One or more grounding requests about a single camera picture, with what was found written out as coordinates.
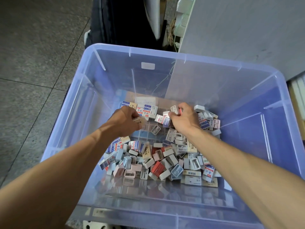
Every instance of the black bag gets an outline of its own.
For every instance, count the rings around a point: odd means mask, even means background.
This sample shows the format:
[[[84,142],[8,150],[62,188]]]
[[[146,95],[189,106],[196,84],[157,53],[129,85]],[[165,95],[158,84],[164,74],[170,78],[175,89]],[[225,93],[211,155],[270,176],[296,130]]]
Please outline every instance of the black bag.
[[[157,41],[151,30],[144,0],[93,0],[85,48],[106,43],[160,50],[160,39]]]

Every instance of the person's right hand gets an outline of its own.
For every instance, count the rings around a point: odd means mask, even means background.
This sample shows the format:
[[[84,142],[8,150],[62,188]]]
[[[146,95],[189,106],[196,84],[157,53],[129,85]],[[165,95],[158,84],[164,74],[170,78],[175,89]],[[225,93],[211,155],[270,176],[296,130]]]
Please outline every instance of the person's right hand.
[[[194,127],[200,128],[198,114],[187,103],[178,105],[183,109],[181,116],[177,116],[174,112],[169,112],[168,115],[175,126],[175,129],[183,135],[188,135],[188,132]]]

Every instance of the plastic storage bin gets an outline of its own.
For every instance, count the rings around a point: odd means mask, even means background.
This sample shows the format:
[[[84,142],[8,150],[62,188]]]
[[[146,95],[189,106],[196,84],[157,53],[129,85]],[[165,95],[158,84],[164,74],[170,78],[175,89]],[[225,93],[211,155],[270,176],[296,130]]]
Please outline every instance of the plastic storage bin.
[[[123,100],[140,95],[204,105],[219,115],[223,141],[305,177],[304,147],[276,69],[104,44],[85,50],[42,161],[97,129]],[[133,136],[161,139],[143,131]],[[114,180],[97,166],[72,216],[143,228],[263,228],[234,191],[223,189],[222,178],[218,184]]]

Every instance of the white sticker label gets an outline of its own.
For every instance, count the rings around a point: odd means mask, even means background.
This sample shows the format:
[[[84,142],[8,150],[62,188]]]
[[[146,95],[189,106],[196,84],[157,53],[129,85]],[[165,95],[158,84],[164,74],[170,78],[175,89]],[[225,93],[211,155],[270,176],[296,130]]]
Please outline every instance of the white sticker label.
[[[154,63],[149,63],[149,62],[141,62],[141,68],[142,69],[148,69],[148,70],[154,70],[155,69],[155,64]]]

